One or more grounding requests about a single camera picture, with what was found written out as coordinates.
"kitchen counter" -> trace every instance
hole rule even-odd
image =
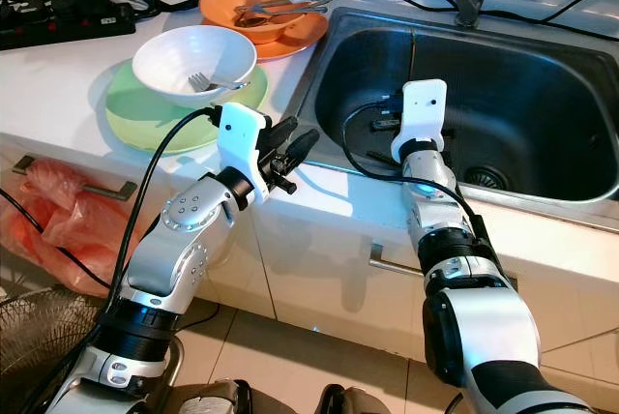
[[[331,6],[339,4],[453,21],[452,14],[428,14],[392,1],[376,5],[339,0]],[[164,14],[140,22],[137,32],[128,36],[0,52],[0,145],[8,140],[27,142],[33,151],[40,149],[42,154],[69,163],[113,172],[122,173],[123,167],[145,168],[150,154],[122,143],[107,125],[106,88],[120,65],[147,40],[161,31],[197,24],[200,19],[197,10]],[[619,61],[619,45],[577,34],[487,18],[479,28],[604,50]],[[274,121],[285,111],[312,52],[310,47],[292,57],[260,64],[269,79],[261,110]],[[194,179],[218,168],[216,145],[211,144],[162,158],[159,175]],[[405,241],[405,212],[399,203],[398,185],[306,164],[291,179],[299,186],[293,196],[275,191],[260,209],[296,210],[299,216],[314,220],[329,214],[330,220],[348,220],[350,228],[369,234],[380,231],[382,237]],[[593,287],[619,283],[619,235],[477,201],[471,201],[471,206],[484,215],[490,238],[508,271],[537,277],[561,272],[566,281],[582,283],[589,278]]]

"fan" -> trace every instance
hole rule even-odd
[[[0,303],[3,413],[19,410],[31,390],[93,327],[100,306],[99,300],[62,285]]]

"floor tile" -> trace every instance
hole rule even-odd
[[[299,414],[313,413],[330,383],[363,388],[403,414],[407,361],[239,311],[211,381],[226,377],[244,378]]]
[[[208,317],[216,309],[215,303],[194,298],[181,325]],[[235,312],[233,308],[222,306],[213,319],[178,333],[185,349],[185,358],[176,386],[208,382]]]
[[[457,389],[441,382],[425,364],[410,361],[406,414],[443,414],[456,395]],[[460,402],[455,412],[469,412],[464,401]]]

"white bowl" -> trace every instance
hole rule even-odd
[[[192,25],[168,30],[146,42],[133,57],[133,73],[148,88],[180,106],[199,109],[215,98],[232,94],[218,87],[194,92],[188,81],[203,73],[211,81],[241,82],[253,70],[255,46],[225,27]]]

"sink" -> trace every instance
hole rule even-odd
[[[447,83],[445,159],[465,196],[619,231],[619,69],[606,53],[338,8],[285,114],[322,133],[309,163],[354,172],[344,120],[428,78]],[[398,118],[351,121],[368,169],[398,171]]]

